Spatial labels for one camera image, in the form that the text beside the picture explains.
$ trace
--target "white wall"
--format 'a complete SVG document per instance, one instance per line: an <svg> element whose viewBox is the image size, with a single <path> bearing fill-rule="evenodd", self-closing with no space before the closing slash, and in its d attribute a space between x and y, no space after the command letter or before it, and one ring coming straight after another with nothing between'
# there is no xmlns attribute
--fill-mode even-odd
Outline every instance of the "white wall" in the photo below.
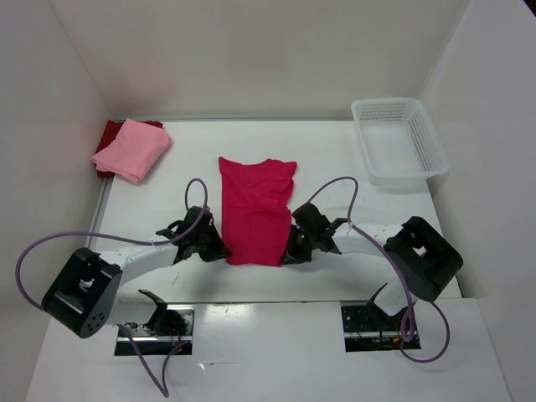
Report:
<svg viewBox="0 0 536 402"><path fill-rule="evenodd" d="M534 400L536 18L522 0L472 0L422 96L449 154L430 184L465 259L508 387Z"/></svg>
<svg viewBox="0 0 536 402"><path fill-rule="evenodd" d="M335 116L416 96L466 0L51 0L121 116Z"/></svg>
<svg viewBox="0 0 536 402"><path fill-rule="evenodd" d="M0 400L23 400L48 317L29 310L15 261L51 232L87 229L100 188L90 155L108 113L44 0L5 0L0 13ZM28 258L23 280L39 301L79 240Z"/></svg>

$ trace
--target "folded cloth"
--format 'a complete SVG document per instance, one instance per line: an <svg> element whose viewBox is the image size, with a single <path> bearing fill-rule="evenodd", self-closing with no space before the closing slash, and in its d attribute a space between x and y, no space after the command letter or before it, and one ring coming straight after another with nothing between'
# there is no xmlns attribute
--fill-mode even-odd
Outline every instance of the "folded cloth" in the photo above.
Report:
<svg viewBox="0 0 536 402"><path fill-rule="evenodd" d="M158 128L162 128L163 124L160 121L144 121L143 123L148 124L149 126L155 126ZM117 137L117 133L123 126L123 121L112 121L109 120L106 123L106 128L104 129L104 132L102 133L102 137L100 138L99 146L97 147L95 153L98 153L102 151L104 148L108 147L112 141L114 141ZM97 177L98 178L113 178L115 173L113 172L102 172L101 170L97 170Z"/></svg>
<svg viewBox="0 0 536 402"><path fill-rule="evenodd" d="M291 231L292 195L296 162L267 159L242 165L219 158L222 177L222 238L232 265L281 266Z"/></svg>
<svg viewBox="0 0 536 402"><path fill-rule="evenodd" d="M126 119L116 139L91 161L97 170L118 173L137 183L170 145L171 138L162 128Z"/></svg>

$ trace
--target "mesh basket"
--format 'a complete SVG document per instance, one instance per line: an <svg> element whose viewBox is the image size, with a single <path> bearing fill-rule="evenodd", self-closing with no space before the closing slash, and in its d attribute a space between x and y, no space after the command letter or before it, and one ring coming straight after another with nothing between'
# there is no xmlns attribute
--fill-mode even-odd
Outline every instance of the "mesh basket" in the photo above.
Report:
<svg viewBox="0 0 536 402"><path fill-rule="evenodd" d="M404 184L448 171L437 130L418 100L356 100L352 113L373 183Z"/></svg>

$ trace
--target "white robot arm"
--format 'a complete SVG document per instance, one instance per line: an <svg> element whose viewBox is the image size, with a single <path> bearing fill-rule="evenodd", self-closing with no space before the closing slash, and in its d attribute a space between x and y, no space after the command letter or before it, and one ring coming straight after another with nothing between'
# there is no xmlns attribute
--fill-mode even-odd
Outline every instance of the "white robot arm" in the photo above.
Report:
<svg viewBox="0 0 536 402"><path fill-rule="evenodd" d="M187 236L162 245L203 218ZM382 255L370 239L351 229L346 219L330 222L317 207L307 203L293 214L282 264L311 261L312 251L334 254L364 253ZM434 301L460 269L460 255L422 218L404 224L361 224L360 229L383 247L402 271L411 296ZM120 286L158 268L186 260L193 253L210 262L222 259L229 250L213 225L212 214L200 207L188 210L183 221L160 230L150 242L153 246L133 245L100 254L78 249L59 273L41 303L43 309L81 338L96 333L104 324L146 323L158 331L165 319L167 304L150 291L140 290L135 302L116 299ZM371 302L380 314L394 316L407 307L400 281L393 280L377 292Z"/></svg>

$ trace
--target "light pink cloth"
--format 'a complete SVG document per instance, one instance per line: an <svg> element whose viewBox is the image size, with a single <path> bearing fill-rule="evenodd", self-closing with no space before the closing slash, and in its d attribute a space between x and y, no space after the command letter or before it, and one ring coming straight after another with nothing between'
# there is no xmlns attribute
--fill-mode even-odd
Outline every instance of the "light pink cloth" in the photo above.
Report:
<svg viewBox="0 0 536 402"><path fill-rule="evenodd" d="M126 119L116 139L93 155L91 161L97 170L114 172L137 183L171 143L162 128Z"/></svg>

